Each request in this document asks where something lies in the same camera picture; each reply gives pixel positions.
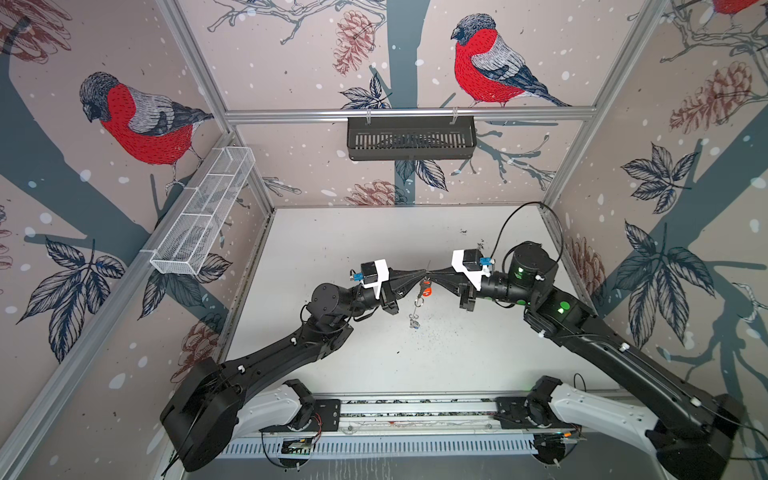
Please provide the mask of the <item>silver metal carabiner keyring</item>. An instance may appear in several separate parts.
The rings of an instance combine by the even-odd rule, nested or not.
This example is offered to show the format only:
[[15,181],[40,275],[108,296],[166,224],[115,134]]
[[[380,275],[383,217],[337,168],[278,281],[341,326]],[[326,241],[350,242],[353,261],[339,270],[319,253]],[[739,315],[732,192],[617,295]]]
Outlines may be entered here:
[[416,299],[414,300],[413,311],[409,314],[409,327],[413,330],[418,330],[421,326],[419,322],[419,309],[423,306],[427,298],[428,297],[418,298],[416,296]]

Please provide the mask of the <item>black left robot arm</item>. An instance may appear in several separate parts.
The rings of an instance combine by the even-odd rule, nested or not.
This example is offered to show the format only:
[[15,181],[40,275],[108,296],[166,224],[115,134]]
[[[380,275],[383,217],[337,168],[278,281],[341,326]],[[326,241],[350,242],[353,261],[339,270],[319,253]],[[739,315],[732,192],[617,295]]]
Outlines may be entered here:
[[376,309],[394,315],[397,301],[426,276],[425,270],[388,269],[378,290],[361,284],[318,285],[302,307],[309,317],[286,337],[234,360],[206,358],[195,364],[160,414],[176,458],[188,472],[214,460],[233,438],[238,413],[266,387],[341,348],[353,332],[350,322]]

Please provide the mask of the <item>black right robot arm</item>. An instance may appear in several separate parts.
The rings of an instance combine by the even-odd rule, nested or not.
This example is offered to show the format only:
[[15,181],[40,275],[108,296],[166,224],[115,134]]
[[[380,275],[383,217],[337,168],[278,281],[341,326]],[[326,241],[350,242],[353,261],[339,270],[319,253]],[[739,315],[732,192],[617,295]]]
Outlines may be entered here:
[[655,457],[675,479],[722,478],[744,406],[728,394],[708,394],[625,342],[586,304],[555,287],[557,270],[539,244],[523,242],[505,272],[473,249],[454,251],[452,266],[428,276],[466,310],[479,298],[522,306],[524,321],[540,337],[585,359],[639,402],[621,404],[542,377],[528,396],[538,421],[553,416],[623,441]]

